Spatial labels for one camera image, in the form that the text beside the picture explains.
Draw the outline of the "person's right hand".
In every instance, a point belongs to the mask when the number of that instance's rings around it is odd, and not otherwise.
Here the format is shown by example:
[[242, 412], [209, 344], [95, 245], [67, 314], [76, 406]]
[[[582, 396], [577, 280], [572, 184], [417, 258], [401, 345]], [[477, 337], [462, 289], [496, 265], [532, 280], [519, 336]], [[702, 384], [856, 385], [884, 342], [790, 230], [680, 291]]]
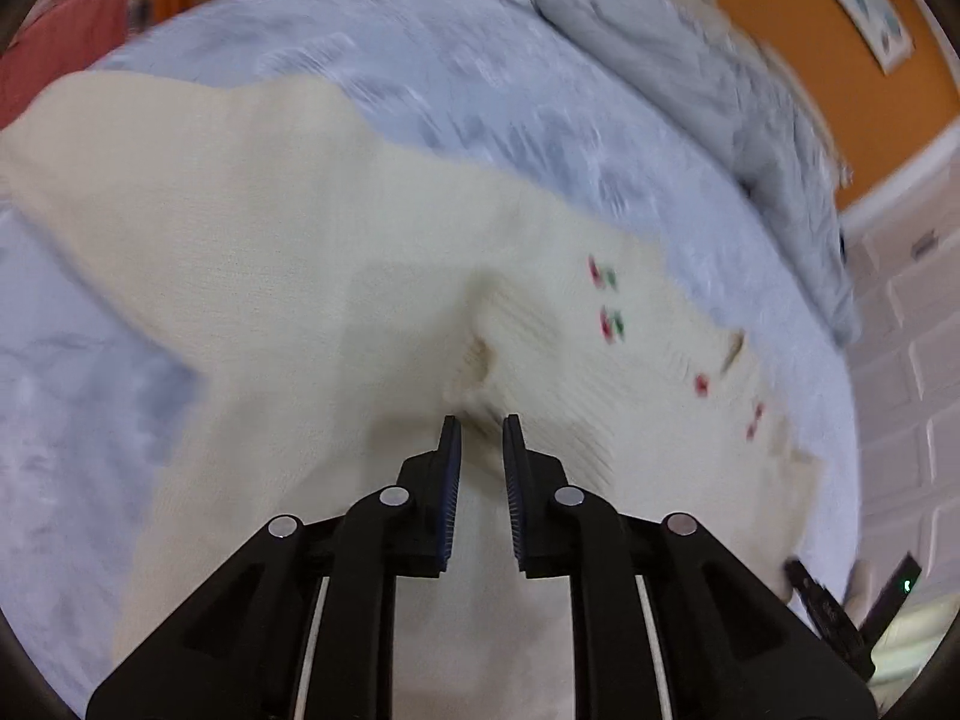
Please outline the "person's right hand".
[[860, 557], [851, 567], [848, 587], [844, 592], [843, 610], [855, 626], [861, 626], [874, 598], [874, 566]]

